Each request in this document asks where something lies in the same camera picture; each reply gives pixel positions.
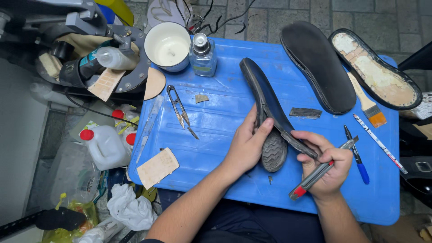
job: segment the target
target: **ruler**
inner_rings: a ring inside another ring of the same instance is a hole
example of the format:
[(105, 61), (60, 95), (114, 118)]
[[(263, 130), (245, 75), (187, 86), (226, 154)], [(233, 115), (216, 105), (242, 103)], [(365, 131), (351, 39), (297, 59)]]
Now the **ruler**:
[(144, 125), (143, 132), (141, 133), (140, 140), (138, 144), (141, 145), (139, 148), (139, 152), (134, 153), (134, 158), (136, 157), (135, 163), (138, 163), (140, 160), (141, 154), (143, 153), (144, 147), (146, 146), (147, 140), (149, 139), (150, 132), (152, 131), (153, 125), (155, 124), (156, 118), (158, 117), (159, 110), (162, 106), (163, 96), (158, 95), (155, 98), (155, 103), (153, 104), (152, 110), (147, 118), (146, 124)]

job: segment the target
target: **blue plastic table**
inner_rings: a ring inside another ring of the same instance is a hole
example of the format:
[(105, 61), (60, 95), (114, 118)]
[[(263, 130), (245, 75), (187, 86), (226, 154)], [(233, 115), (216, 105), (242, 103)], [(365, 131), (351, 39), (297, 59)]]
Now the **blue plastic table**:
[[(167, 85), (175, 86), (189, 116), (191, 128), (200, 139), (196, 140), (187, 129), (180, 126), (164, 90), (161, 93), (164, 96), (162, 108), (139, 161), (136, 161), (136, 157), (140, 145), (136, 145), (133, 150), (128, 172), (134, 183), (142, 184), (136, 168), (159, 153), (160, 148), (169, 147), (180, 167), (156, 184), (158, 188), (185, 192), (219, 165), (229, 149), (236, 128), (254, 103), (251, 89), (239, 67), (244, 57), (252, 59), (261, 67), (285, 114), (288, 115), (292, 107), (323, 110), (306, 78), (281, 45), (214, 39), (218, 54), (214, 77), (197, 76), (190, 66), (179, 73), (161, 70), (166, 76)], [(391, 58), (381, 58), (396, 66)], [(197, 94), (207, 95), (210, 100), (196, 104)], [(135, 144), (138, 143), (153, 103), (154, 100), (149, 100), (143, 104)], [(346, 141), (344, 124), (353, 137), (359, 136), (356, 145), (369, 173), (370, 184), (363, 183), (357, 166), (353, 165), (341, 188), (342, 194), (358, 221), (390, 225), (399, 218), (399, 169), (353, 118), (353, 113), (360, 116), (393, 155), (399, 158), (398, 112), (380, 104), (378, 106), (387, 119), (387, 124), (378, 129), (373, 128), (361, 111), (359, 100), (344, 115), (331, 115), (323, 111), (316, 120), (287, 117), (296, 130), (322, 134), (336, 147)], [(275, 173), (267, 172), (258, 164), (248, 173), (249, 176), (243, 175), (232, 185), (225, 198), (316, 214), (316, 205), (309, 193), (296, 201), (288, 197), (288, 193), (302, 179), (302, 166), (296, 155), (289, 146), (285, 164)]]

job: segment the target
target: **red bottle cap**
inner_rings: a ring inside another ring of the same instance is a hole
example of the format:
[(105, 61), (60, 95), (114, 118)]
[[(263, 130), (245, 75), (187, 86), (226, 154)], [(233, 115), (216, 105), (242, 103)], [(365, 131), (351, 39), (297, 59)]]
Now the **red bottle cap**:
[(92, 130), (89, 130), (89, 129), (84, 129), (79, 134), (79, 137), (82, 140), (86, 140), (86, 141), (91, 140), (94, 136), (95, 136), (95, 132), (93, 132)]
[(124, 117), (124, 113), (121, 110), (114, 110), (111, 115), (120, 119), (123, 119)]
[(131, 133), (126, 136), (126, 142), (129, 145), (133, 145), (135, 143), (135, 138), (137, 137), (136, 133)]

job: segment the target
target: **dark pants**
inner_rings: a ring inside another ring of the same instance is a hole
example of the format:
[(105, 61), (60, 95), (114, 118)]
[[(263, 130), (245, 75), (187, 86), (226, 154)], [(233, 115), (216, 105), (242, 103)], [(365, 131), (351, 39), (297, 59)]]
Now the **dark pants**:
[[(184, 192), (158, 189), (162, 210), (177, 200)], [(222, 199), (204, 222), (200, 231), (235, 231), (239, 228), (262, 230), (278, 243), (325, 242), (316, 214), (307, 214), (262, 205)]]

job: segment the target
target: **wooden brush handle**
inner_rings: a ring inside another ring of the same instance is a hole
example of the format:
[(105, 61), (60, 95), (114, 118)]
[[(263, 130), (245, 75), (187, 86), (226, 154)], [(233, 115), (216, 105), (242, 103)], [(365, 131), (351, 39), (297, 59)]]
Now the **wooden brush handle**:
[(354, 86), (354, 90), (356, 91), (356, 95), (360, 100), (360, 103), (362, 104), (362, 110), (365, 111), (374, 105), (376, 105), (375, 102), (371, 101), (363, 92), (360, 84), (357, 82), (357, 79), (352, 75), (352, 73), (348, 72), (349, 80), (351, 80), (351, 83)]

